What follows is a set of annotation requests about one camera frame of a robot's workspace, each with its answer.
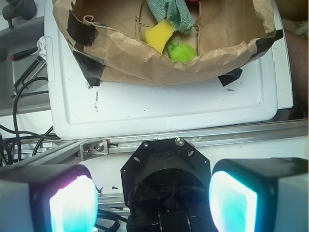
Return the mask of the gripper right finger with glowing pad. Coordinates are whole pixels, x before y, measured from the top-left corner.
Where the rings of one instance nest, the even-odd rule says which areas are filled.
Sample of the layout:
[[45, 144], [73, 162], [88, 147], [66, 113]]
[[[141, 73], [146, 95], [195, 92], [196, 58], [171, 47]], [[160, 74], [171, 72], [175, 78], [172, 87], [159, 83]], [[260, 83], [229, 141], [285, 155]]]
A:
[[221, 159], [213, 168], [209, 203], [220, 232], [307, 232], [309, 161]]

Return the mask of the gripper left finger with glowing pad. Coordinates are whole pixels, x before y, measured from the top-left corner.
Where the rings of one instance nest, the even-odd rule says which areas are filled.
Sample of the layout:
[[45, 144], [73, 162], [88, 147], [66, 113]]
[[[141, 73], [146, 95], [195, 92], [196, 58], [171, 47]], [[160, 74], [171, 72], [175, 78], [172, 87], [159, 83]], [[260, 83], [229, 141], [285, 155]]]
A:
[[91, 232], [97, 211], [98, 193], [84, 165], [0, 169], [2, 232]]

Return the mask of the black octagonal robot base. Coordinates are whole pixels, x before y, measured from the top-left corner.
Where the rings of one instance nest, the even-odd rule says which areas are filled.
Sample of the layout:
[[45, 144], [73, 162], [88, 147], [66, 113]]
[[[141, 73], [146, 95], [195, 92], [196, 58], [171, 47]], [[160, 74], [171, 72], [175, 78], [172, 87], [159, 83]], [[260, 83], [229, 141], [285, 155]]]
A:
[[209, 160], [181, 138], [143, 142], [120, 170], [129, 232], [213, 232]]

